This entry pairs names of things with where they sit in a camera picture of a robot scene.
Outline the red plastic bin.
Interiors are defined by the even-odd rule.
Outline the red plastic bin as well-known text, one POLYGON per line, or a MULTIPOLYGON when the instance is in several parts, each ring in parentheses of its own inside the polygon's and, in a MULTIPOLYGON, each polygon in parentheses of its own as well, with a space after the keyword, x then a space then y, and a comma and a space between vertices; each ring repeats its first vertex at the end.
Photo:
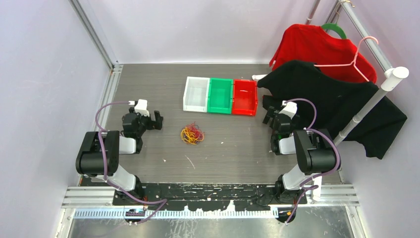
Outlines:
POLYGON ((255 116, 258 106, 257 82, 234 79, 232 114, 255 116))

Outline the white plastic bin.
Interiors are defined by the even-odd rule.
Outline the white plastic bin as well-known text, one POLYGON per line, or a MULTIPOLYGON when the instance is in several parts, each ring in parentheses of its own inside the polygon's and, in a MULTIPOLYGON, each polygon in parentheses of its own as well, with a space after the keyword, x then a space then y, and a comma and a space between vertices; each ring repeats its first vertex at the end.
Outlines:
POLYGON ((183 111, 208 112, 210 78, 188 76, 183 94, 183 111))

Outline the green plastic bin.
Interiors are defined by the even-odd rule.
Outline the green plastic bin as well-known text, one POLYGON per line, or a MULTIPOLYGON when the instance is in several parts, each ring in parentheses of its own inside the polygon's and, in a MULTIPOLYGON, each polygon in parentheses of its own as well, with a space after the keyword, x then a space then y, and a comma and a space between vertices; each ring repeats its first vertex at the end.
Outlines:
POLYGON ((233 104, 233 79, 210 78, 208 113, 231 114, 233 104))

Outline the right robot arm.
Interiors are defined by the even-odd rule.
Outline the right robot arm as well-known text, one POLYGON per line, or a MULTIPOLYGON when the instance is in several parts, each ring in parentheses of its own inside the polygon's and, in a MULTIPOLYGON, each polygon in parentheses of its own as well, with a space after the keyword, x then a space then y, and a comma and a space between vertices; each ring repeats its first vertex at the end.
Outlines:
POLYGON ((286 204, 304 193, 305 184, 336 171, 341 166, 339 153, 326 129, 298 129, 297 105, 293 102, 270 106, 263 119, 272 129, 271 151, 275 155, 297 157, 296 165, 275 182, 273 197, 286 204))

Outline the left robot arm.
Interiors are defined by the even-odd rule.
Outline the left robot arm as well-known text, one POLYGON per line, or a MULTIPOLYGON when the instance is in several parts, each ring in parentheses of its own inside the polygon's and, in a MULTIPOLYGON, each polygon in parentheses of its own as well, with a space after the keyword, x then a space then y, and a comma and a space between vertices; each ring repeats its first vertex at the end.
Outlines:
POLYGON ((138 176, 127 172, 119 163, 120 155, 140 154, 142 136, 147 130, 161 130, 164 117, 154 111, 155 118, 135 112, 134 108, 122 117, 122 131, 86 132, 76 157, 77 173, 110 182, 127 201, 140 204, 145 197, 138 176))

